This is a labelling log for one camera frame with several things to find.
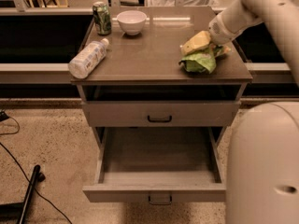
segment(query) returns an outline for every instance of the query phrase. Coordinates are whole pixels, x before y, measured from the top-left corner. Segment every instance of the speckled floor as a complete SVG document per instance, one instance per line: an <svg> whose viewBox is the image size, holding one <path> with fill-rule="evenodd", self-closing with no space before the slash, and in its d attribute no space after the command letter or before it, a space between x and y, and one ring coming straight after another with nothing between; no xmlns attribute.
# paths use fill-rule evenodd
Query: speckled floor
<svg viewBox="0 0 299 224"><path fill-rule="evenodd" d="M78 103L63 105L3 105L6 113L20 124L20 131L0 136L20 162L25 173L31 175L36 164L41 166L46 180L37 185L38 191L61 209L76 224L101 223L225 223L224 203L173 203L170 206L152 206L148 203L90 203L82 187L91 185L98 156L98 146ZM240 110L235 118L237 123ZM16 131L13 119L0 122L0 133ZM219 146L225 168L232 128L226 130ZM8 154L0 147L0 203L21 201L27 181ZM0 219L0 223L15 220ZM26 223L68 223L52 206L36 194Z"/></svg>

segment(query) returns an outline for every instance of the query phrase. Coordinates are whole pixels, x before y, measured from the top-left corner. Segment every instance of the desk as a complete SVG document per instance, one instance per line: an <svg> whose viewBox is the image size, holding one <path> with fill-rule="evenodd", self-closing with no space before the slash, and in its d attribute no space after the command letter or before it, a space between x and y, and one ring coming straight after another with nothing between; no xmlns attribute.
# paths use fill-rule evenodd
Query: desk
<svg viewBox="0 0 299 224"><path fill-rule="evenodd" d="M179 45L207 30L210 7L133 7L148 15L125 35L112 7L111 47L86 79L73 79L100 154L91 202L223 202L217 145L251 75L232 44L211 75L178 65ZM93 30L89 40L103 37Z"/></svg>

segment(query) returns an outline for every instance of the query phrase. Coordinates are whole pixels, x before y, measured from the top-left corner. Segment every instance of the white bottle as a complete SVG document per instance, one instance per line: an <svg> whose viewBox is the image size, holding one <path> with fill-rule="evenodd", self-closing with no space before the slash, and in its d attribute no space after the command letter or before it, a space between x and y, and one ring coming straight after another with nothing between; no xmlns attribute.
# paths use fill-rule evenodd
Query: white bottle
<svg viewBox="0 0 299 224"><path fill-rule="evenodd" d="M106 57L109 41L93 41L68 64L69 72L76 78L86 78Z"/></svg>

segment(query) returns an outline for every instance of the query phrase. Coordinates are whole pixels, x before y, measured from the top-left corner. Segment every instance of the drawer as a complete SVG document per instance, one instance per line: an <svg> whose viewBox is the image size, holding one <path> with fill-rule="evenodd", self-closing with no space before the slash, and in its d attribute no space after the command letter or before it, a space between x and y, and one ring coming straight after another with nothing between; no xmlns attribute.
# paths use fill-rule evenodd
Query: drawer
<svg viewBox="0 0 299 224"><path fill-rule="evenodd" d="M94 185L83 191L93 203L224 202L211 134L198 127L105 128Z"/></svg>
<svg viewBox="0 0 299 224"><path fill-rule="evenodd" d="M92 127L229 126L239 102L104 101L83 104Z"/></svg>

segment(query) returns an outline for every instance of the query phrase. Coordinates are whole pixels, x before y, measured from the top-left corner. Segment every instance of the desk top surface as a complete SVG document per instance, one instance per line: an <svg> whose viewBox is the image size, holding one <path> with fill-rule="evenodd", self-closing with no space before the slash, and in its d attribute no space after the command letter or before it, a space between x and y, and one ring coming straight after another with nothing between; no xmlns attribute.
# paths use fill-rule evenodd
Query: desk top surface
<svg viewBox="0 0 299 224"><path fill-rule="evenodd" d="M141 34L126 35L116 16L128 9L138 9L148 16ZM179 65L180 45L202 30L215 14L210 7L111 7L112 33L100 36L93 27L88 43L107 38L106 58L85 79L75 84L210 84L250 82L252 77L232 43L232 51L217 59L210 75L190 74Z"/></svg>

